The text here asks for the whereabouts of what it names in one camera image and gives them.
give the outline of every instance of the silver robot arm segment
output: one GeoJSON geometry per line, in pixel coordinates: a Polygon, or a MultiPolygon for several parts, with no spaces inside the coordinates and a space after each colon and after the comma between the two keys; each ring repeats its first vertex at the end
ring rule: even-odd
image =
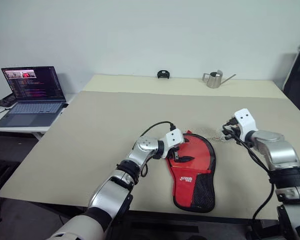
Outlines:
{"type": "Polygon", "coordinates": [[[165,158],[170,149],[183,142],[183,134],[178,128],[161,139],[139,137],[126,158],[96,189],[87,211],[70,219],[48,240],[103,240],[114,218],[129,210],[133,200],[131,191],[148,160],[165,158]]]}
{"type": "Polygon", "coordinates": [[[283,236],[287,240],[300,239],[300,160],[295,149],[282,134],[258,130],[246,108],[237,111],[225,125],[231,126],[232,134],[264,156],[269,181],[276,187],[278,201],[283,203],[277,208],[283,236]]]}

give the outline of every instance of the beige table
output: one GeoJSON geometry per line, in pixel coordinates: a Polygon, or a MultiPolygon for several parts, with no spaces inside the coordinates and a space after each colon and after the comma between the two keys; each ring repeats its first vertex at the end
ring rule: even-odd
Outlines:
{"type": "MultiPolygon", "coordinates": [[[[284,134],[300,158],[300,111],[272,82],[249,82],[231,80],[210,89],[197,79],[158,81],[97,75],[33,148],[1,189],[0,197],[86,206],[95,188],[125,158],[140,133],[168,120],[182,131],[210,139],[215,149],[216,206],[204,215],[249,219],[269,194],[268,177],[242,147],[233,141],[215,140],[220,126],[235,111],[248,108],[259,129],[284,134]],[[191,89],[195,94],[182,94],[191,89]]],[[[161,137],[167,131],[168,126],[161,125],[149,134],[161,137]]],[[[194,214],[173,204],[173,182],[165,160],[152,160],[148,166],[147,177],[133,189],[130,209],[194,214]]],[[[278,204],[273,197],[259,217],[276,219],[278,204]]]]}

